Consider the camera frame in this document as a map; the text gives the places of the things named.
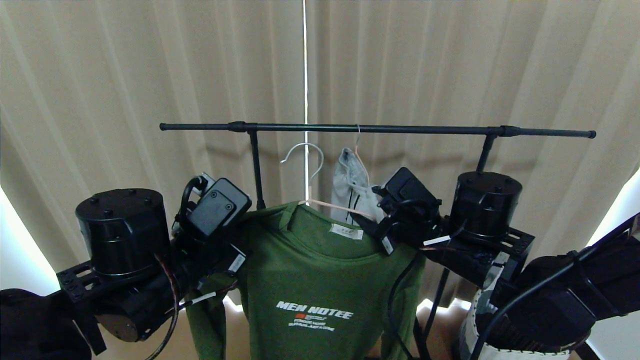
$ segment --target black cylindrical motor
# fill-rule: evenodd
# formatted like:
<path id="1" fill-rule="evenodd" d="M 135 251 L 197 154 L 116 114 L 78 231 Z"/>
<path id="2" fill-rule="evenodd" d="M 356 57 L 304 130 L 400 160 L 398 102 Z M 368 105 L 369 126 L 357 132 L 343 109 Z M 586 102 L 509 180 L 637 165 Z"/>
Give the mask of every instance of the black cylindrical motor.
<path id="1" fill-rule="evenodd" d="M 169 252 L 162 195 L 149 189 L 116 189 L 82 201 L 76 217 L 93 271 L 114 279 L 159 271 L 154 254 Z"/>
<path id="2" fill-rule="evenodd" d="M 461 174 L 451 208 L 451 229 L 464 224 L 462 237 L 502 241 L 509 232 L 520 192 L 522 185 L 506 175 L 495 172 Z"/>

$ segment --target white wall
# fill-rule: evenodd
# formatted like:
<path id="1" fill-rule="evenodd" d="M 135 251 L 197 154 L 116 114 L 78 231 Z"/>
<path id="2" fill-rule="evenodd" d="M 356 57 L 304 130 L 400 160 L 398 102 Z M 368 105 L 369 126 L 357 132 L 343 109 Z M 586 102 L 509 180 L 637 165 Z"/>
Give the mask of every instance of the white wall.
<path id="1" fill-rule="evenodd" d="M 640 171 L 622 188 L 611 209 L 589 241 L 602 236 L 640 212 Z M 640 353 L 640 311 L 602 320 L 593 327 L 588 343 L 603 360 L 637 359 Z"/>
<path id="2" fill-rule="evenodd" d="M 0 289 L 58 291 L 56 273 L 0 188 Z"/>

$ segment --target white shirt label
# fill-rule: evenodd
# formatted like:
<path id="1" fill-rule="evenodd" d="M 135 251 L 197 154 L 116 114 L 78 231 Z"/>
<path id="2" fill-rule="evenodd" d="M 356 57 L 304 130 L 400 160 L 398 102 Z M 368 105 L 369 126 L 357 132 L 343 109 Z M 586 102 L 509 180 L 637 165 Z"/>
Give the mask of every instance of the white shirt label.
<path id="1" fill-rule="evenodd" d="M 332 224 L 330 232 L 354 240 L 362 240 L 362 235 L 364 234 L 362 230 L 350 229 L 338 224 Z"/>

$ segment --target gray garment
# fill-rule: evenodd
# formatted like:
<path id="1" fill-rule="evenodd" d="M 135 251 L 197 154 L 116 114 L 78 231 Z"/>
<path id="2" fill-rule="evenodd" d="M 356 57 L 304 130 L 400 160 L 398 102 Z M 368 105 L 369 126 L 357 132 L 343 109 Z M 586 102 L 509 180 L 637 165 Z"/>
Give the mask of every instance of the gray garment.
<path id="1" fill-rule="evenodd" d="M 338 162 L 335 164 L 331 203 L 375 215 L 377 222 L 385 217 L 382 209 L 377 206 L 376 194 L 367 184 L 367 174 L 364 167 L 356 154 L 347 147 L 342 150 Z M 354 222 L 347 211 L 330 209 L 332 219 L 349 224 Z"/>

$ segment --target black horizontal rod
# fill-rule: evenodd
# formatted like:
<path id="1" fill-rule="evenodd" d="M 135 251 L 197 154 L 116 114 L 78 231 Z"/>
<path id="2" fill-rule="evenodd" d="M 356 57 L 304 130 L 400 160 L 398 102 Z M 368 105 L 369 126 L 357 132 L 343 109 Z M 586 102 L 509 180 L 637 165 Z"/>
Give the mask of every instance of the black horizontal rod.
<path id="1" fill-rule="evenodd" d="M 594 138 L 594 130 L 526 129 L 516 126 L 392 126 L 392 125 L 336 125 L 336 124 L 259 124 L 235 121 L 228 124 L 160 124 L 160 130 L 227 130 L 236 133 L 250 131 L 318 131 L 325 133 L 396 133 L 396 134 L 460 134 L 494 135 L 500 137 L 568 136 Z"/>

